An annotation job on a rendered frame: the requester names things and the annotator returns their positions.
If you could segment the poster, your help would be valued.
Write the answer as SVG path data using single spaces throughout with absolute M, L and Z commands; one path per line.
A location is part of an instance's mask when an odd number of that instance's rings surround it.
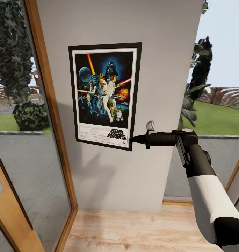
M 142 42 L 68 51 L 76 142 L 132 151 Z

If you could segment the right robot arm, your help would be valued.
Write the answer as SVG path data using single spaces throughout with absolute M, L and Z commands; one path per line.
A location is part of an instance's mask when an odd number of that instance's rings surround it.
M 190 186 L 195 218 L 203 237 L 224 252 L 239 252 L 239 212 L 231 202 L 214 169 L 207 151 L 198 145 L 192 129 L 157 132 L 154 121 L 146 124 L 145 135 L 129 141 L 150 146 L 177 147 Z

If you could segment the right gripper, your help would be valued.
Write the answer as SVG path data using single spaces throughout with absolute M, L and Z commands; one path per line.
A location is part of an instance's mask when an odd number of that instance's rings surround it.
M 146 144 L 146 149 L 150 149 L 150 146 L 165 146 L 165 134 L 164 132 L 157 132 L 148 135 L 147 130 L 145 135 L 134 136 L 129 141 Z

